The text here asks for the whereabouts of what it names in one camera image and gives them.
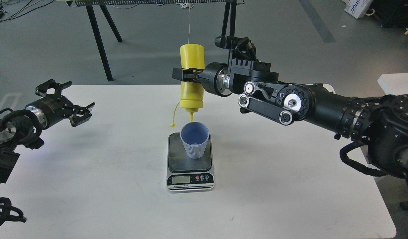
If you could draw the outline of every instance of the scale platform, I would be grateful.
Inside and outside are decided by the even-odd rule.
[[[183,147],[180,133],[169,136],[167,153],[167,188],[174,193],[210,191],[214,187],[211,136],[204,155],[190,158]]]

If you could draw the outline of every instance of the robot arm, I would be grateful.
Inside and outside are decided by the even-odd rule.
[[[59,121],[68,118],[73,127],[88,121],[90,113],[95,103],[86,107],[72,104],[61,92],[71,86],[71,81],[60,84],[54,80],[48,80],[37,86],[36,95],[42,98],[28,104],[24,110],[13,111],[3,109],[0,115],[10,111],[0,119],[0,184],[6,183],[15,164],[19,158],[19,153],[14,153],[18,145],[26,148],[38,149],[44,142],[40,138],[42,130],[48,129]],[[54,94],[47,91],[53,88]],[[0,198],[0,226],[5,221],[26,222],[21,210],[12,206],[9,198]]]
[[[364,174],[404,178],[408,184],[408,94],[384,97],[344,97],[327,91],[321,83],[283,83],[270,63],[256,58],[248,38],[218,37],[217,47],[229,50],[229,61],[205,69],[173,69],[173,78],[201,83],[212,94],[238,94],[242,113],[254,112],[282,125],[308,121],[350,138],[340,150],[343,162]],[[382,171],[348,158],[347,153],[368,145],[369,162]]]

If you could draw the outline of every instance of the gray floor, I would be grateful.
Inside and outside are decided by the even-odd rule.
[[[248,36],[257,57],[271,62],[281,81],[329,83],[338,94],[372,97],[383,95],[377,83],[381,74],[408,73],[405,30],[382,29],[371,17],[356,20],[343,11],[340,0],[245,2],[238,6],[236,36]],[[13,14],[26,3],[4,9]],[[227,60],[227,52],[213,44],[221,33],[222,7],[196,4],[190,10],[190,42],[205,47],[206,63]],[[1,106],[20,109],[36,100],[35,87],[48,79],[77,85],[178,84],[171,69],[180,66],[179,47],[188,42],[188,10],[177,5],[108,10],[124,40],[116,41],[95,8],[113,82],[105,78],[84,7],[55,2],[0,23],[0,102],[7,93],[19,95],[7,97]],[[408,239],[408,211],[398,207],[408,200],[406,185],[385,177],[378,186],[397,227],[396,238]]]

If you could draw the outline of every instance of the ribbed cup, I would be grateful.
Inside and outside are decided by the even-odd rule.
[[[185,124],[180,130],[180,139],[186,154],[192,159],[199,159],[204,155],[209,138],[208,128],[200,122]]]

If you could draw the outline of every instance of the table surface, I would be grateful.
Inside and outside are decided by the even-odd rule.
[[[391,238],[396,230],[370,176],[341,162],[350,141],[307,122],[239,112],[237,96],[204,96],[195,121],[212,135],[215,188],[166,188],[167,140],[189,120],[179,85],[71,86],[96,102],[90,121],[43,131],[21,154],[0,197],[28,218],[0,238]],[[360,150],[349,153],[365,163]]]
[[[408,94],[408,73],[382,74],[377,81],[386,94]]]

